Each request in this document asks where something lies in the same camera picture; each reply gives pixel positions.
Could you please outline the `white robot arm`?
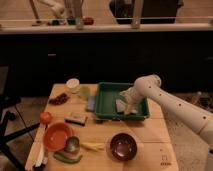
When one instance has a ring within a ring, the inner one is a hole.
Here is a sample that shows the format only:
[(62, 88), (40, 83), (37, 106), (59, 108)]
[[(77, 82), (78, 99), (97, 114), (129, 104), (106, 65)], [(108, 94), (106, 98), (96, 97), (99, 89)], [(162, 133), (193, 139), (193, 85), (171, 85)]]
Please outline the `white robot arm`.
[(134, 84), (121, 92), (130, 110), (144, 98), (149, 98), (178, 117), (207, 144), (213, 146), (213, 114), (160, 88), (158, 75), (139, 77)]

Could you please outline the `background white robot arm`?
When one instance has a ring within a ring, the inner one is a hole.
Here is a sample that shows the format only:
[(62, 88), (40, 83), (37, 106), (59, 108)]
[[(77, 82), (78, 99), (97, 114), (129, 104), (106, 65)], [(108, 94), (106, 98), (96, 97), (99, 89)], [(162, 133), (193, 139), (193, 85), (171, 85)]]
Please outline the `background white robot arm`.
[(61, 19), (63, 17), (65, 8), (62, 4), (56, 2), (55, 0), (40, 0), (40, 2), (47, 5), (56, 18)]

